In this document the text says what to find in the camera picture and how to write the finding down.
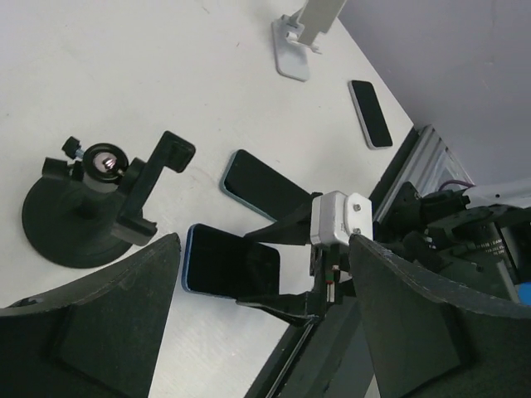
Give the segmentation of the black clamp phone stand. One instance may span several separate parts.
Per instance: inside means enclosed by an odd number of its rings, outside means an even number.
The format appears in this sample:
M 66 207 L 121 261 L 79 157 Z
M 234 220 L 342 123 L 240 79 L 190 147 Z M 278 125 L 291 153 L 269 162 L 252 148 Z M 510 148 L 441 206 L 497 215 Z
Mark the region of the black clamp phone stand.
M 143 207 L 164 168 L 183 172 L 195 146 L 166 131 L 149 159 L 128 159 L 111 143 L 83 149 L 77 138 L 62 146 L 67 158 L 46 158 L 41 177 L 22 206 L 31 247 L 50 262 L 73 269 L 107 265 L 131 246 L 147 245 L 156 222 Z

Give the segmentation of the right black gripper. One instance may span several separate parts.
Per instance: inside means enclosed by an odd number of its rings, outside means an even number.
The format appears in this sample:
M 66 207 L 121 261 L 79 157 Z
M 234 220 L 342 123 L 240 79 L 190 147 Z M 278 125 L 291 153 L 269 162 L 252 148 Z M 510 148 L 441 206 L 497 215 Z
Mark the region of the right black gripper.
M 260 243 L 308 245 L 313 201 L 322 195 L 322 192 L 313 192 L 309 200 L 288 216 L 248 232 L 244 237 Z M 236 303 L 260 309 L 291 326 L 306 327 L 319 323 L 329 308 L 342 304 L 345 297 L 357 296 L 349 272 L 348 248 L 345 245 L 312 245 L 309 274 L 314 277 L 314 286 L 310 291 L 238 298 Z

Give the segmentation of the silver folding phone stand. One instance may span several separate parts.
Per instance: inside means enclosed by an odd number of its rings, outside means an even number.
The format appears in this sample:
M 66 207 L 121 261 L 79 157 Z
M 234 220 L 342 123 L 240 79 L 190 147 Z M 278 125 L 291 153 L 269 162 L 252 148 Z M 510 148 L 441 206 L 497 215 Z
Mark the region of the silver folding phone stand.
M 276 71 L 305 82 L 310 78 L 307 51 L 320 53 L 317 39 L 327 34 L 346 0 L 308 0 L 292 15 L 271 23 Z

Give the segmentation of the white-edged black phone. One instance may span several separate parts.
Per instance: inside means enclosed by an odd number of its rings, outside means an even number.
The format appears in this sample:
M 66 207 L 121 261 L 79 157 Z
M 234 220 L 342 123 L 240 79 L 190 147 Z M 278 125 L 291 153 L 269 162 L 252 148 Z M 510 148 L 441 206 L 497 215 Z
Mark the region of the white-edged black phone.
M 373 150 L 391 148 L 392 136 L 373 84 L 351 80 L 348 89 L 367 146 Z

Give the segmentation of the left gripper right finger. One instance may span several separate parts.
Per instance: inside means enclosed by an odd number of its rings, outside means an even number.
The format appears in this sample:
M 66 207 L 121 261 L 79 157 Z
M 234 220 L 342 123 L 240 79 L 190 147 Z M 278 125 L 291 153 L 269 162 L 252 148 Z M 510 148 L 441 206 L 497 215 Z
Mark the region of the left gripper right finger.
M 350 273 L 382 397 L 528 397 L 530 308 L 412 264 L 362 236 Z

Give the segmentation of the teal-edged black phone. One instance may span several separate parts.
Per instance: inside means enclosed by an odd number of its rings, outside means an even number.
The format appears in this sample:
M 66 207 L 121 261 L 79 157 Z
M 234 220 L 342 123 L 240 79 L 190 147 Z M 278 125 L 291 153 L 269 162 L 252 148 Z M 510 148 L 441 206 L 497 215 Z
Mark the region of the teal-edged black phone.
M 235 151 L 220 189 L 265 218 L 278 221 L 311 199 L 311 194 L 245 149 Z

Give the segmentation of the blue-edged black phone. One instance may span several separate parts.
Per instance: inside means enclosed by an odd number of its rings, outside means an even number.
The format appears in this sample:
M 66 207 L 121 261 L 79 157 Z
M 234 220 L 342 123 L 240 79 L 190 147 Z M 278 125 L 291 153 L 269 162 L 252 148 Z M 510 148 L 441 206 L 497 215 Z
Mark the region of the blue-edged black phone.
M 182 287 L 193 294 L 240 299 L 280 292 L 280 253 L 211 226 L 190 226 Z

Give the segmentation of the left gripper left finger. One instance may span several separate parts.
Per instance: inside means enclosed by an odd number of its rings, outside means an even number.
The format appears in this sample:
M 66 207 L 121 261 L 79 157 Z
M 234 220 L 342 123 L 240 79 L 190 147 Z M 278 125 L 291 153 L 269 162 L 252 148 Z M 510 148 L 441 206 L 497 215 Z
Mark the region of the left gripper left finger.
M 172 233 L 1 310 L 3 397 L 149 395 L 178 277 Z

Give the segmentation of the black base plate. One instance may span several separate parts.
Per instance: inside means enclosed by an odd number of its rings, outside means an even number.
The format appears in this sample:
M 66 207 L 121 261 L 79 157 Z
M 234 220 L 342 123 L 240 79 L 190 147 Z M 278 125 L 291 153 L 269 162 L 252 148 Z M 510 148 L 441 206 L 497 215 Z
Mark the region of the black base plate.
M 379 397 L 358 300 L 331 307 L 324 321 L 288 327 L 247 397 Z

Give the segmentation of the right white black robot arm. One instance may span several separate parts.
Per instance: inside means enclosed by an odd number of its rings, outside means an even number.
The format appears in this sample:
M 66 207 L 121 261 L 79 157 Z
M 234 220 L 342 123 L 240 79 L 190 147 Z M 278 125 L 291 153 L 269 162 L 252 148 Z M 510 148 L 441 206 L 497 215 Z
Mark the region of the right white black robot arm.
M 512 285 L 530 279 L 530 182 L 441 189 L 426 196 L 405 183 L 379 224 L 373 222 L 371 201 L 360 194 L 315 193 L 284 219 L 248 234 L 260 243 L 309 245 L 312 289 L 239 295 L 237 303 L 297 327 L 319 323 L 330 307 L 355 294 L 340 278 L 350 270 L 353 235 L 448 279 L 510 298 Z

